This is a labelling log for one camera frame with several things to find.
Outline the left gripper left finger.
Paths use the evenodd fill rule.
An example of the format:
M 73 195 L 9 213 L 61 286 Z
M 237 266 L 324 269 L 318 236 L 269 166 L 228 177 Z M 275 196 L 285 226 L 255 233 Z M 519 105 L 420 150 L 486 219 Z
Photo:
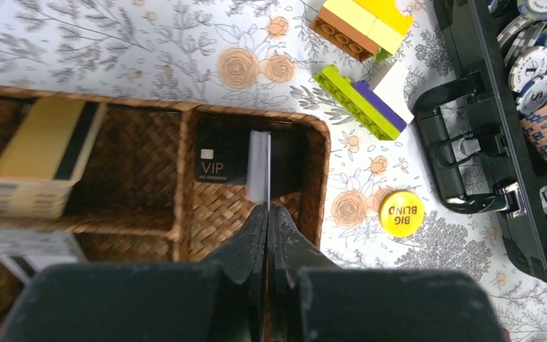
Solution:
M 14 303 L 0 341 L 261 341 L 268 208 L 199 262 L 59 264 Z

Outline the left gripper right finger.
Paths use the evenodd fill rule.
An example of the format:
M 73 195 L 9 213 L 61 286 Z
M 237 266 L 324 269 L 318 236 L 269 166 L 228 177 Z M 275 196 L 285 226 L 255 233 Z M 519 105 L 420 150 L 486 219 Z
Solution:
M 486 292 L 447 270 L 342 269 L 269 211 L 274 341 L 505 341 Z

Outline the black VIP card stack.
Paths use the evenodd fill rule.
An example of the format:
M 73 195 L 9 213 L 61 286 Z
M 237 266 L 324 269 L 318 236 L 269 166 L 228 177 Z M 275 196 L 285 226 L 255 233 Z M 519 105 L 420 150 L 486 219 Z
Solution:
M 304 136 L 297 125 L 240 115 L 203 114 L 197 123 L 198 182 L 243 185 L 254 203 L 265 200 L 265 141 L 271 134 L 271 201 L 303 183 Z

